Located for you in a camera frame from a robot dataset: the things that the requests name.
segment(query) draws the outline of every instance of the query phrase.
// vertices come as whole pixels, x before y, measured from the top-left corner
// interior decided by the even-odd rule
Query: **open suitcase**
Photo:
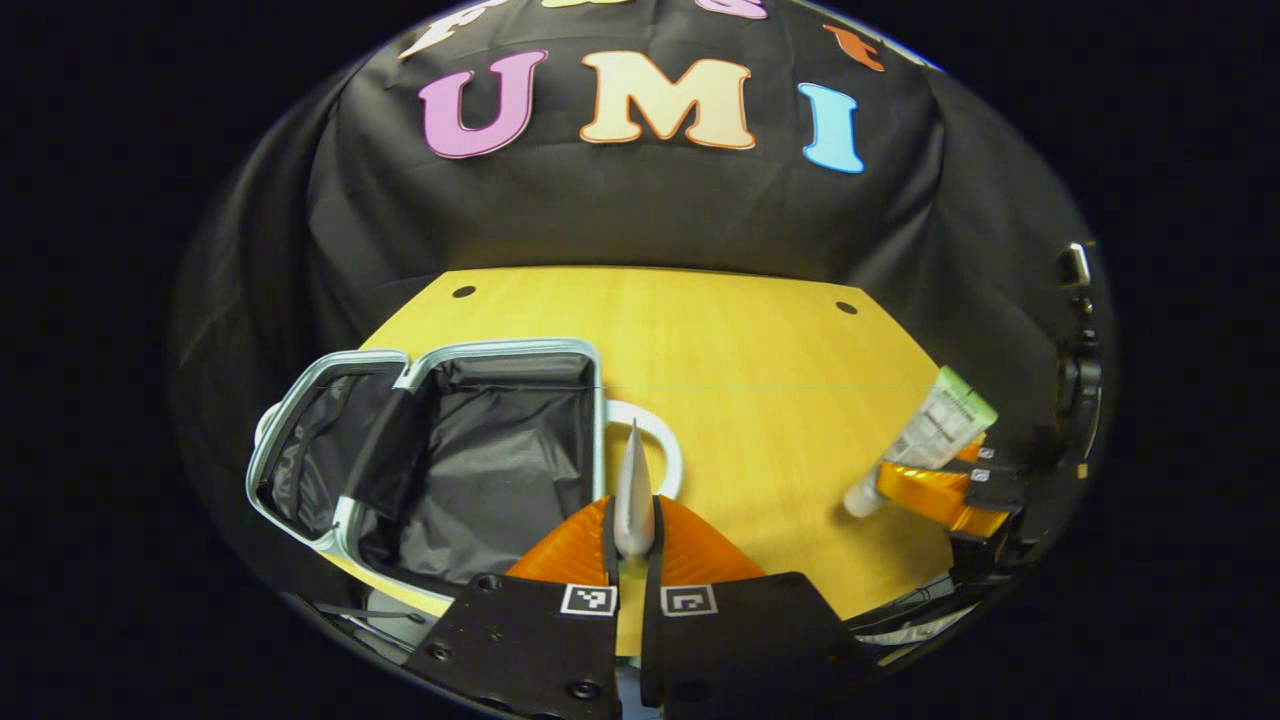
[[[504,573],[566,518],[604,497],[604,427],[663,448],[676,497],[680,445],[655,415],[607,400],[600,359],[576,338],[361,350],[312,364],[255,433],[253,509],[317,552],[449,600]]]

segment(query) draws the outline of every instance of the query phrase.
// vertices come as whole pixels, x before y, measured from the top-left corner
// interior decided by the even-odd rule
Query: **black cloth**
[[[694,3],[599,9],[509,0],[401,61],[419,35],[406,33],[273,128],[196,237],[172,328],[178,433],[220,529],[274,587],[316,592],[302,575],[315,588],[333,571],[244,501],[253,423],[308,363],[357,347],[452,269],[660,265],[861,287],[978,388],[997,428],[1052,423],[1055,343],[1073,327],[1053,259],[1092,234],[1007,123],[869,36],[886,72],[855,63],[822,28],[840,23],[801,5],[771,3],[759,23]],[[549,56],[524,133],[477,158],[433,154],[417,91],[474,70],[462,120],[484,127],[498,96],[489,65],[530,49]],[[692,113],[671,140],[645,127],[628,143],[581,141],[596,92],[581,58],[599,50],[645,53],[673,79],[700,58],[749,67],[756,146],[691,143]],[[858,100],[863,173],[805,160],[813,118],[800,82]],[[1096,302],[1110,342],[1105,296]]]

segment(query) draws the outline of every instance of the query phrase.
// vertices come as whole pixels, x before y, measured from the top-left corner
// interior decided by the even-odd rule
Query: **screw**
[[[586,680],[570,683],[568,694],[576,697],[577,700],[595,700],[600,697],[600,685]]]

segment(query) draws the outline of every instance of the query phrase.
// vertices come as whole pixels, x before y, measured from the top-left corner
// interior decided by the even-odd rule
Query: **letter m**
[[[634,102],[654,135],[669,140],[696,109],[686,137],[698,145],[749,150],[755,137],[746,129],[742,86],[751,70],[727,60],[698,60],[677,82],[643,53],[591,53],[582,64],[595,68],[595,118],[579,133],[588,142],[630,142],[641,135],[631,122]]]

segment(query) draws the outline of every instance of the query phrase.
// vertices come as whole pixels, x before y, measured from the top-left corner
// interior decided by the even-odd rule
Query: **orange object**
[[[701,585],[763,578],[764,570],[684,505],[658,496],[662,507],[662,584]]]
[[[575,585],[609,584],[604,569],[604,506],[608,497],[568,516],[520,559],[507,575]]]
[[[964,460],[965,462],[977,462],[978,451],[982,450],[982,443],[987,441],[987,433],[982,433],[973,442],[966,445],[964,450],[956,454],[956,460]]]
[[[989,538],[1005,523],[1009,512],[965,505],[964,495],[969,489],[969,482],[965,473],[882,462],[876,489],[902,507],[942,523],[950,530]]]
[[[878,50],[876,50],[874,45],[868,45],[863,42],[861,37],[858,37],[856,35],[841,27],[822,26],[822,29],[827,29],[836,33],[836,42],[840,45],[840,49],[845,51],[845,55],[849,55],[854,60],[858,60],[859,63],[867,65],[868,68],[876,70],[877,73],[884,72],[884,65],[872,59],[872,54],[879,53]]]

